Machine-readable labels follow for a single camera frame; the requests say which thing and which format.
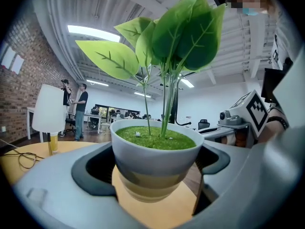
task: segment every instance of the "black t-shirt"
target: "black t-shirt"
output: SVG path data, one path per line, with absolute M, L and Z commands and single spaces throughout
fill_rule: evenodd
M 71 94 L 69 94 L 68 92 L 67 92 L 67 89 L 66 88 L 62 88 L 62 90 L 64 91 L 64 93 L 63 93 L 63 105 L 66 105 L 66 106 L 69 106 L 68 104 L 67 104 L 67 101 L 70 99 L 70 95 Z
M 77 104 L 77 106 L 76 106 L 76 111 L 85 112 L 87 100 L 88 100 L 88 93 L 85 91 L 85 92 L 83 92 L 83 93 L 81 94 L 81 97 L 80 97 L 80 99 L 79 99 L 78 102 L 80 102 L 80 101 L 86 101 L 86 103 L 85 103 L 85 104 Z

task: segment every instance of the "brick wall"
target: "brick wall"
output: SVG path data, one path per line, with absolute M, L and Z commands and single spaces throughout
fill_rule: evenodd
M 15 20 L 5 42 L 24 59 L 18 75 L 0 68 L 0 127 L 6 126 L 0 138 L 12 142 L 27 136 L 27 107 L 35 106 L 42 84 L 60 88 L 61 79 L 68 79 L 73 99 L 78 85 L 57 59 L 32 11 Z

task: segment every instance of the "artificial plant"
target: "artificial plant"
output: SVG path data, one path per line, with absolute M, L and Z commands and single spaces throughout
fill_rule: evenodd
M 180 0 L 157 20 L 139 17 L 115 26 L 135 48 L 135 53 L 118 42 L 76 42 L 92 62 L 107 74 L 117 79 L 131 77 L 143 87 L 147 119 L 149 67 L 160 67 L 164 87 L 160 137 L 165 137 L 180 72 L 198 71 L 214 59 L 221 41 L 223 17 L 224 5 L 213 9 L 206 0 Z M 135 77 L 139 66 L 142 67 L 142 76 L 143 68 L 147 74 L 141 81 Z M 167 101 L 166 86 L 169 87 Z

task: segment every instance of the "white wall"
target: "white wall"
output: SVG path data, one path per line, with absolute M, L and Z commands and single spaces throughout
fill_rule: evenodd
M 191 128 L 198 128 L 201 119 L 207 119 L 211 126 L 216 125 L 219 113 L 229 109 L 243 95 L 247 94 L 245 83 L 235 83 L 214 86 L 197 90 L 193 94 L 179 92 L 178 117 L 180 124 L 186 123 L 186 116 L 191 116 Z M 149 113 L 152 118 L 160 118 L 162 113 L 162 101 L 149 104 Z
M 88 92 L 88 102 L 86 104 L 86 112 L 96 105 L 105 105 L 120 109 L 129 109 L 140 111 L 141 116 L 146 112 L 145 110 L 145 101 L 143 99 L 137 99 L 131 95 L 126 95 L 124 93 L 111 93 L 105 90 L 100 90 L 92 87 L 87 87 Z

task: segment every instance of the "ceiling light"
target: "ceiling light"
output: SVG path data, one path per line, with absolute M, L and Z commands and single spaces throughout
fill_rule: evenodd
M 109 86 L 108 84 L 100 83 L 100 82 L 94 82 L 91 80 L 87 80 L 87 82 L 93 83 L 93 84 L 98 84 L 98 85 L 103 85 L 103 86 Z
M 121 38 L 120 36 L 110 33 L 110 32 L 101 31 L 98 29 L 90 28 L 90 27 L 77 26 L 77 25 L 68 25 L 68 31 L 70 33 L 94 36 L 94 37 L 102 38 L 102 39 L 112 41 L 112 42 L 119 42 L 120 38 Z
M 185 85 L 187 85 L 189 88 L 193 88 L 194 85 L 192 83 L 190 83 L 188 80 L 186 79 L 182 79 L 181 80 Z
M 140 95 L 140 96 L 145 97 L 145 95 L 144 95 L 144 94 L 140 94 L 140 93 L 134 93 L 134 94 L 137 94 L 137 95 Z

